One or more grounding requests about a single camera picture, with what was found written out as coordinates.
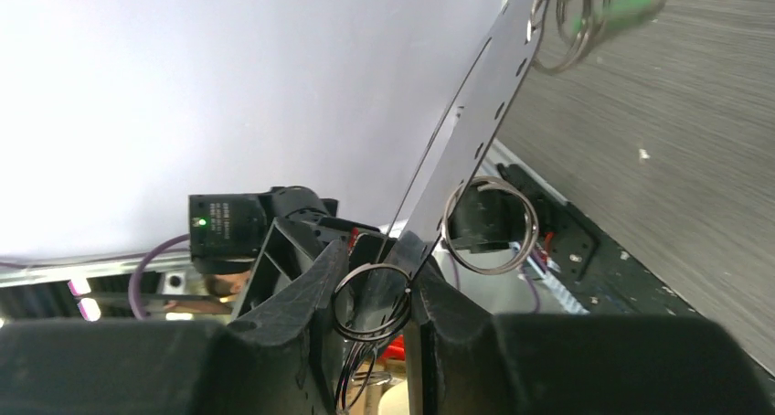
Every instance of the red component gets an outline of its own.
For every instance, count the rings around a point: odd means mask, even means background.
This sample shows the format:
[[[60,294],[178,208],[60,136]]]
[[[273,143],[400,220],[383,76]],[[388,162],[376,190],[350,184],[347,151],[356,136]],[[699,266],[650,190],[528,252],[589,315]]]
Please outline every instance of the red component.
[[[350,231],[350,241],[347,242],[347,250],[351,250],[353,246],[356,245],[357,239],[358,239],[358,228],[353,228],[353,230]]]
[[[398,360],[406,361],[406,351],[404,351],[404,336],[400,335],[396,338],[382,353],[381,360],[388,360],[389,358],[395,358]]]
[[[551,254],[549,253],[552,249],[552,239],[555,237],[554,232],[547,233],[547,236],[544,238],[544,253],[546,254],[544,256],[544,262],[547,262],[549,258],[551,258]]]

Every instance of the white ceiling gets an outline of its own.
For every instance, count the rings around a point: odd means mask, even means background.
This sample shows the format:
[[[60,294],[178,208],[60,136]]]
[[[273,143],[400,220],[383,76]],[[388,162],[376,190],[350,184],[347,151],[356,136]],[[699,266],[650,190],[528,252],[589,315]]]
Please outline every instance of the white ceiling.
[[[0,0],[0,256],[139,250],[189,194],[382,224],[502,0]]]

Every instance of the cable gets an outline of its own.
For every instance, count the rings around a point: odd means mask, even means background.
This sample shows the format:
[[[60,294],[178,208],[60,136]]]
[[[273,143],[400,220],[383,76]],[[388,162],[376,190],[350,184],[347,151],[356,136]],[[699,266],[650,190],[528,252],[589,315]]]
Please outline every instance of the cable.
[[[145,267],[154,258],[164,253],[165,250],[168,250],[174,245],[184,243],[186,241],[188,241],[188,234],[169,239],[153,248],[150,252],[146,253],[143,259],[140,260],[140,263],[137,264],[137,268],[134,270],[132,277],[129,279],[129,305],[132,307],[132,313],[137,319],[143,320],[147,317],[147,312],[143,306],[143,300],[140,298],[140,280],[143,278]]]
[[[541,254],[538,252],[538,249],[533,249],[533,252],[530,254],[531,260],[538,266],[538,268],[543,272],[547,273],[549,272],[549,266],[546,264],[543,258],[541,258]]]
[[[536,259],[536,248],[533,248],[530,252],[530,257],[533,261],[540,261]],[[525,278],[525,282],[527,282],[527,287],[530,288],[530,292],[533,294],[533,310],[530,312],[531,314],[541,313],[541,294],[538,292],[538,288],[536,287],[536,282],[533,281],[532,278],[527,276],[527,273],[525,273],[525,265],[520,264],[519,266],[519,274],[522,275],[523,278]]]

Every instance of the metal key ring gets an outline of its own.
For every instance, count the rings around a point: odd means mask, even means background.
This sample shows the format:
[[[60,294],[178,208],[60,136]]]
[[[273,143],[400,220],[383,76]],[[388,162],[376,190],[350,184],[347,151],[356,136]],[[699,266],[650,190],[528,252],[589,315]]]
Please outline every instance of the metal key ring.
[[[477,176],[471,180],[469,186],[475,186],[479,184],[484,185],[476,187],[478,191],[504,191],[511,196],[517,197],[519,201],[522,202],[523,207],[525,207],[525,236],[519,248],[519,252],[517,252],[517,254],[511,260],[498,267],[493,269],[483,269],[481,267],[470,264],[462,257],[460,253],[458,253],[457,250],[455,250],[455,248],[451,245],[452,241],[448,222],[450,215],[452,214],[452,207],[456,204],[458,198],[460,198],[462,193],[465,191],[466,186],[464,185],[458,186],[458,188],[452,192],[450,198],[447,199],[447,203],[444,206],[443,221],[441,222],[441,235],[448,243],[447,248],[450,252],[450,256],[453,257],[458,263],[460,263],[461,266],[482,275],[500,275],[521,267],[525,261],[527,261],[527,258],[530,256],[530,252],[533,251],[533,248],[538,242],[538,214],[536,213],[536,209],[533,207],[533,204],[530,202],[530,200],[505,180],[492,176]]]
[[[351,382],[355,382],[354,378],[358,374],[357,370],[366,361],[366,357],[368,356],[369,352],[371,353],[371,363],[368,366],[366,377],[363,382],[361,382],[361,385],[358,388],[356,395],[353,397],[353,400],[347,404],[347,391],[349,384]],[[371,379],[371,374],[372,371],[374,371],[374,365],[376,362],[376,346],[369,346],[366,344],[357,344],[356,346],[353,346],[353,349],[347,356],[347,360],[345,361],[345,364],[342,368],[342,374],[339,376],[339,382],[336,385],[336,393],[334,395],[334,400],[337,401],[336,404],[339,405],[343,413],[348,413],[349,410],[353,408],[353,405],[355,405],[358,399],[360,399],[361,394],[363,394],[364,390],[366,390],[366,387],[369,386],[368,381]]]
[[[340,335],[350,339],[350,340],[356,340],[358,342],[377,342],[379,340],[384,339],[385,337],[390,337],[392,334],[395,334],[396,332],[400,331],[401,326],[405,324],[409,320],[409,294],[411,293],[411,289],[409,288],[409,284],[411,283],[411,279],[409,276],[399,268],[399,266],[395,266],[393,264],[385,264],[385,263],[377,263],[377,264],[364,264],[357,269],[349,272],[342,281],[339,282],[339,284],[334,289],[334,293],[331,295],[331,301],[332,303],[336,303],[336,300],[339,297],[339,294],[342,292],[342,290],[346,287],[346,285],[351,282],[355,277],[360,276],[368,271],[375,271],[378,269],[387,269],[390,271],[396,271],[401,274],[401,276],[404,277],[407,283],[407,287],[404,290],[404,294],[401,295],[400,298],[397,299],[397,302],[393,304],[393,311],[390,314],[390,317],[388,320],[378,326],[377,328],[373,328],[370,330],[354,330],[352,328],[347,328],[342,322],[339,320],[339,316],[334,313],[334,329],[337,333]]]
[[[557,16],[557,30],[559,31],[559,36],[562,38],[562,40],[568,44],[569,46],[572,46],[574,44],[574,40],[578,38],[578,36],[569,36],[568,33],[565,30],[565,23],[568,19],[566,7],[568,6],[569,0],[557,0],[557,9],[556,9],[556,16]],[[611,0],[602,0],[602,9],[605,10],[610,6]],[[594,41],[602,34],[603,30],[606,26],[606,16],[605,15],[599,15],[595,16],[594,23],[591,25],[592,29],[592,37],[590,38],[589,46],[594,46]]]
[[[538,27],[543,26],[544,20],[547,16],[548,9],[544,9],[543,15],[539,20],[536,20],[536,13],[542,4],[548,2],[548,0],[533,0],[533,5],[530,10],[530,18],[527,21],[527,41],[529,42],[533,36],[533,33]],[[558,74],[564,70],[567,70],[576,65],[581,58],[585,55],[586,48],[589,45],[590,40],[593,37],[594,32],[594,12],[592,8],[593,0],[583,0],[583,6],[581,11],[581,28],[573,40],[573,44],[568,48],[568,52],[565,57],[556,66],[547,67],[536,56],[533,59],[533,66],[540,72],[546,74]]]

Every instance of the gray textured surface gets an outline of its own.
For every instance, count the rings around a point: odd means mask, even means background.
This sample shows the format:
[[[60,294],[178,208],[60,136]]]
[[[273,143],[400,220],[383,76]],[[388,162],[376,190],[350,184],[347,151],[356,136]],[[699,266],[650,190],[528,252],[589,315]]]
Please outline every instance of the gray textured surface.
[[[668,0],[577,69],[532,71],[498,136],[770,370],[773,15],[775,0]]]

